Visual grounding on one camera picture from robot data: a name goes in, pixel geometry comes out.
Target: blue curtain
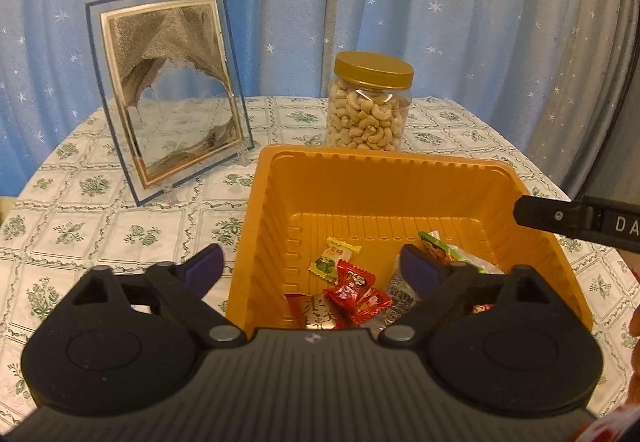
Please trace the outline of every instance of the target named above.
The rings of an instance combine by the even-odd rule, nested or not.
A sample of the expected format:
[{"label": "blue curtain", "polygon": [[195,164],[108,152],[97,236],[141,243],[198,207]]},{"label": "blue curtain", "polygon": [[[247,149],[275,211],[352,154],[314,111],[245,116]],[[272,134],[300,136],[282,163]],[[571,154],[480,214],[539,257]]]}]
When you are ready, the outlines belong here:
[{"label": "blue curtain", "polygon": [[[0,194],[17,195],[100,105],[84,16],[90,1],[0,0]],[[557,85],[579,14],[617,21],[596,0],[227,3],[246,96],[321,96],[335,53],[379,51],[415,66],[414,96],[454,99],[520,149]]]}]

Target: person's hand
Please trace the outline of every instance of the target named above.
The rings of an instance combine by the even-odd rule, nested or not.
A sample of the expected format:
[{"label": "person's hand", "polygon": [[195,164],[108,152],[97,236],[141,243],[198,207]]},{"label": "person's hand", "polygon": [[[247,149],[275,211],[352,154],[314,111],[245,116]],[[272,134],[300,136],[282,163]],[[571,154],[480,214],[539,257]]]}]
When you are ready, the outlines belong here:
[{"label": "person's hand", "polygon": [[[633,337],[640,336],[640,306],[636,308],[631,321],[629,321],[629,333]],[[629,383],[629,395],[626,401],[631,404],[640,404],[640,340],[631,353],[631,367],[634,369],[634,374]]]}]

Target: gold jar lid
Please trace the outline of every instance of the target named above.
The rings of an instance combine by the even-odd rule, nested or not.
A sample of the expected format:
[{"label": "gold jar lid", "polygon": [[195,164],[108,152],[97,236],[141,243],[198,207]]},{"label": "gold jar lid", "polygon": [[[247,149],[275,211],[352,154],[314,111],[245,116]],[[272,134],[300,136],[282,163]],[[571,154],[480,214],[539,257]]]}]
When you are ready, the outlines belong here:
[{"label": "gold jar lid", "polygon": [[334,73],[349,83],[377,90],[406,90],[414,82],[414,68],[409,63],[360,50],[340,52]]}]

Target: curtain fold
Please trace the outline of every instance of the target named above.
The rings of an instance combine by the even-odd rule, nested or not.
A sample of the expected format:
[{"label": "curtain fold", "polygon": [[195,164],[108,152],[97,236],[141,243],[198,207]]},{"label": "curtain fold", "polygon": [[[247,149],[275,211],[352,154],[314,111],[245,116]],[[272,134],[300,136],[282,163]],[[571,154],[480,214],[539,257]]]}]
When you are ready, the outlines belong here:
[{"label": "curtain fold", "polygon": [[[90,1],[0,0],[0,193],[100,104]],[[632,0],[227,2],[246,95],[322,96],[340,50],[392,54],[414,65],[414,96],[460,102],[558,183],[593,162],[636,25],[618,17]]]}]

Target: table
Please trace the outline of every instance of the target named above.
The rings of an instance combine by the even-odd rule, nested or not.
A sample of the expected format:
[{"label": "table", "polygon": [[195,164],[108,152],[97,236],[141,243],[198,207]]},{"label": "table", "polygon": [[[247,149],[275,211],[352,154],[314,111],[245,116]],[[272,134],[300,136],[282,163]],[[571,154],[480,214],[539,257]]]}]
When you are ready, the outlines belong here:
[{"label": "table", "polygon": [[[41,320],[91,266],[141,272],[153,262],[181,261],[210,242],[223,245],[226,269],[205,301],[224,312],[256,159],[267,144],[319,145],[326,100],[247,99],[257,148],[252,163],[229,162],[176,191],[177,204],[136,207],[97,110],[47,158],[0,228],[0,430],[33,403],[20,353]],[[414,101],[404,133],[411,151],[496,159],[510,164],[533,195],[567,199],[508,141],[452,101]],[[595,319],[604,373],[590,408],[609,411],[626,397],[635,339],[627,326],[640,302],[638,284],[609,247],[559,237]]]}]

